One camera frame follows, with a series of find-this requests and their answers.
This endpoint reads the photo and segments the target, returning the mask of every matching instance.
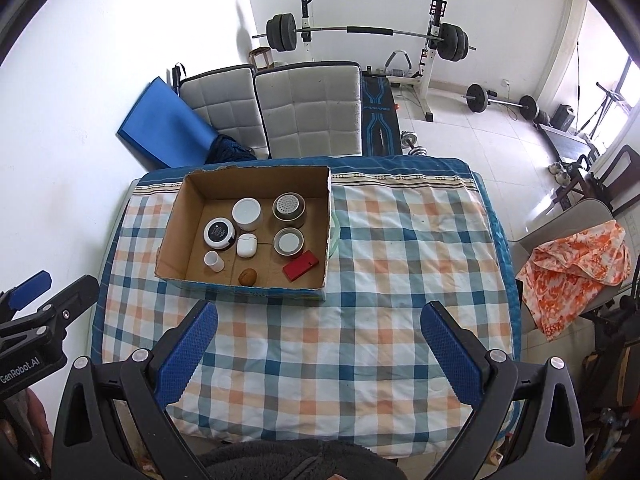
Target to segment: orange and white fabric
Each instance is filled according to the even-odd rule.
[[[517,279],[536,326],[552,341],[607,285],[631,273],[625,230],[615,220],[542,244]]]

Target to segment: checkered tablecloth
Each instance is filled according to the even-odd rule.
[[[483,186],[455,159],[309,163],[332,167],[340,223],[326,300],[211,294],[218,332],[168,413],[183,433],[231,441],[343,438],[390,458],[442,450],[470,408],[420,332],[422,306],[439,300],[487,348],[519,353],[513,271]],[[102,278],[93,359],[151,348],[202,297],[154,276],[184,173],[151,173],[130,197]]]

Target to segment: tufted cushion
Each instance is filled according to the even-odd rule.
[[[273,158],[362,154],[357,63],[264,70],[255,76],[255,89]]]
[[[268,158],[251,65],[230,66],[189,77],[180,82],[179,92],[182,100],[221,134],[253,149],[258,158]]]

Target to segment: cardboard box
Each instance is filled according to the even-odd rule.
[[[322,298],[328,259],[330,172],[326,166],[272,166],[221,168],[196,171],[184,177],[175,199],[164,239],[156,257],[156,276],[189,289],[232,291],[243,294]],[[311,250],[319,263],[290,282],[282,267],[291,258],[273,248],[273,237],[283,227],[273,216],[273,201],[285,192],[300,194],[306,203],[306,221],[300,228],[305,237],[303,250]],[[262,207],[263,220],[254,231],[258,250],[252,258],[236,255],[234,243],[218,254],[225,262],[222,272],[204,264],[211,248],[203,232],[216,217],[232,220],[231,210],[241,198],[255,198]],[[242,233],[236,226],[236,239]],[[255,269],[254,286],[241,286],[238,276]]]

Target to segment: red rectangular object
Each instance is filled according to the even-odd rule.
[[[311,267],[318,264],[318,259],[311,251],[305,251],[300,254],[295,260],[282,267],[282,272],[289,279],[290,282],[294,282]]]

